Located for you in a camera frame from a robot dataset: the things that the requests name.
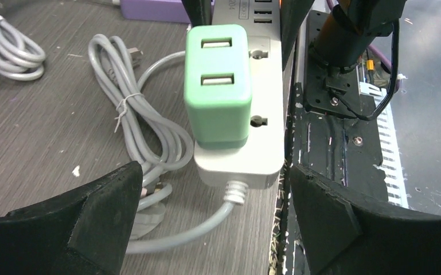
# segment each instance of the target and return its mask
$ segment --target power outlet socket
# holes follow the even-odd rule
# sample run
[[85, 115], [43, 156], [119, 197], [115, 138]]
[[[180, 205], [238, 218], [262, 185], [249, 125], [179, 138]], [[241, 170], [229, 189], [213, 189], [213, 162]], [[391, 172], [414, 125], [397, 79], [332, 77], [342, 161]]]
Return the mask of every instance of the power outlet socket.
[[120, 10], [126, 19], [190, 23], [181, 0], [120, 0]]
[[283, 77], [279, 2], [226, 0], [214, 3], [212, 25], [237, 24], [248, 36], [252, 79], [251, 127], [246, 144], [234, 150], [195, 145], [200, 177], [210, 186], [239, 180], [251, 189], [277, 182], [284, 163]]

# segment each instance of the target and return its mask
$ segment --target wood grain surface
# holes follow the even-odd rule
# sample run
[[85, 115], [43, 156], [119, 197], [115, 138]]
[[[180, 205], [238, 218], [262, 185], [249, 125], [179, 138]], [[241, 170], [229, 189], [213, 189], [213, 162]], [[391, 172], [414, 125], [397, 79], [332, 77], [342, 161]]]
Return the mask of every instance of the wood grain surface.
[[[129, 161], [115, 107], [99, 88], [88, 61], [93, 35], [119, 36], [144, 51], [139, 76], [161, 57], [184, 50], [185, 24], [126, 21], [108, 5], [77, 1], [1, 0], [0, 14], [48, 54], [45, 76], [17, 83], [0, 77], [0, 216], [90, 182]], [[164, 117], [189, 132], [182, 104], [181, 63], [154, 75], [143, 93]], [[152, 131], [146, 140], [159, 150]], [[80, 166], [80, 176], [72, 170]], [[189, 229], [221, 205], [192, 162], [165, 175], [173, 185], [167, 216], [145, 238]], [[127, 274], [259, 275], [268, 272], [276, 188], [252, 190], [244, 207], [218, 229], [164, 253], [126, 256]]]

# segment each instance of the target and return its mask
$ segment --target metal bracket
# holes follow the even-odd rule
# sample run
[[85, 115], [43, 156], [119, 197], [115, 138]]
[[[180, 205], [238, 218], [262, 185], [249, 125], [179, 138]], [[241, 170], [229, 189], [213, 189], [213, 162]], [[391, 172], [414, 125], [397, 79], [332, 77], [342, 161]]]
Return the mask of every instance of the metal bracket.
[[308, 54], [305, 63], [306, 83], [303, 91], [303, 105], [309, 112], [316, 112], [336, 116], [343, 119], [355, 119], [347, 107], [343, 104], [333, 104], [334, 93], [343, 97], [351, 107], [361, 106], [363, 103], [358, 91], [357, 71], [338, 74], [331, 72], [316, 58], [311, 48], [323, 23], [328, 17], [327, 13], [311, 11], [307, 17], [306, 49]]

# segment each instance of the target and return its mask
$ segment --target coiled cable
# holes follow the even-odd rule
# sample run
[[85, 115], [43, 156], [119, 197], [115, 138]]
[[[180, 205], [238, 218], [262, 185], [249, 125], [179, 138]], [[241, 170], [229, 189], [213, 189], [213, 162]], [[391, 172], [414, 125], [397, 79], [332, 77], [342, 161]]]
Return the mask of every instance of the coiled cable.
[[0, 75], [32, 81], [45, 72], [45, 51], [0, 16]]
[[[149, 67], [135, 82], [132, 57], [124, 42], [117, 36], [107, 38], [97, 34], [90, 41], [88, 55], [95, 71], [95, 76], [102, 90], [119, 112], [126, 147], [132, 160], [137, 160], [143, 167], [143, 187], [153, 182], [167, 171], [185, 166], [193, 156], [193, 141], [188, 133], [178, 124], [162, 117], [145, 99], [141, 90], [157, 69], [170, 61], [183, 58], [185, 52], [170, 54]], [[134, 110], [158, 135], [162, 146], [162, 155], [158, 156], [147, 146]], [[181, 140], [185, 143], [182, 156]], [[138, 211], [143, 210], [171, 194], [172, 187], [167, 184], [161, 191], [141, 199]], [[127, 254], [160, 252], [183, 245], [199, 238], [217, 227], [231, 213], [235, 204], [244, 203], [247, 185], [233, 182], [228, 185], [225, 203], [204, 223], [183, 233], [148, 241], [129, 241]]]

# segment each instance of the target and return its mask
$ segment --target green usb charger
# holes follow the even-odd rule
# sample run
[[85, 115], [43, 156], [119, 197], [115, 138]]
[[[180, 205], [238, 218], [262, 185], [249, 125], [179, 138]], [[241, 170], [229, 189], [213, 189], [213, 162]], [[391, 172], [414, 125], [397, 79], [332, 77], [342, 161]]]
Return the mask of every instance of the green usb charger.
[[190, 126], [200, 147], [244, 146], [251, 122], [252, 88], [243, 27], [210, 25], [188, 31], [184, 93]]

